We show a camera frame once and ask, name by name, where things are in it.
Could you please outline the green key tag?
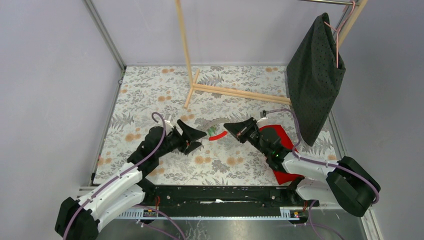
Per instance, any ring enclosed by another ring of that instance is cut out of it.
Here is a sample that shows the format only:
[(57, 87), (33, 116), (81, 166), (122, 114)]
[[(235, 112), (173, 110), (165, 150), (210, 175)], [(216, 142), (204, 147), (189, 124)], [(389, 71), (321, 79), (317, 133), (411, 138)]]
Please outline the green key tag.
[(208, 130), (207, 131), (208, 132), (208, 135), (210, 136), (210, 137), (212, 137), (212, 136), (214, 136), (215, 135), (215, 132), (213, 131), (213, 130)]

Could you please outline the large keyring with red handle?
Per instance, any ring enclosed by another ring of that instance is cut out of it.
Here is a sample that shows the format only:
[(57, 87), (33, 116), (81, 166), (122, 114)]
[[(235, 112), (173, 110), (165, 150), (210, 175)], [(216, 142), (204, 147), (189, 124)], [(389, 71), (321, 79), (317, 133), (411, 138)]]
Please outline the large keyring with red handle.
[[(203, 131), (207, 133), (207, 140), (210, 142), (213, 141), (217, 141), (222, 139), (223, 137), (225, 137), (228, 134), (227, 130), (220, 130), (219, 125), (227, 123), (228, 121), (226, 119), (215, 119), (212, 120), (210, 122), (208, 122), (204, 127), (203, 127)], [(208, 135), (208, 130), (213, 130), (214, 131), (214, 135), (213, 136), (209, 136)]]

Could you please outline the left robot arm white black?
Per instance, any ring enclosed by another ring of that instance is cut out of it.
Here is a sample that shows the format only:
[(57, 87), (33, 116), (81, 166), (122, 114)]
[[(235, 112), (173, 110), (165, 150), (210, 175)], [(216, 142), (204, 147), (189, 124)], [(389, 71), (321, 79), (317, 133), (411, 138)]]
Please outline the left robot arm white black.
[(199, 148), (207, 133), (178, 120), (178, 126), (150, 128), (144, 140), (127, 162), (91, 192), (73, 199), (68, 197), (58, 212), (54, 230), (65, 240), (95, 240), (101, 230), (129, 208), (148, 206), (158, 201), (155, 185), (146, 179), (160, 157), (175, 150), (188, 155)]

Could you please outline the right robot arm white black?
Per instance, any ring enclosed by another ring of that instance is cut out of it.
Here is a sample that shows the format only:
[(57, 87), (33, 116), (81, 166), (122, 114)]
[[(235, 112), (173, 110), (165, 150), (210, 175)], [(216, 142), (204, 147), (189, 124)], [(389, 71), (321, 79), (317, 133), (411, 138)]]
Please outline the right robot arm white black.
[(293, 206), (317, 200), (337, 204), (351, 215), (362, 217), (380, 199), (381, 186), (352, 157), (325, 161), (301, 156), (282, 126), (259, 127), (253, 117), (223, 126), (238, 142), (248, 142), (260, 151), (273, 171), (301, 178), (286, 193)]

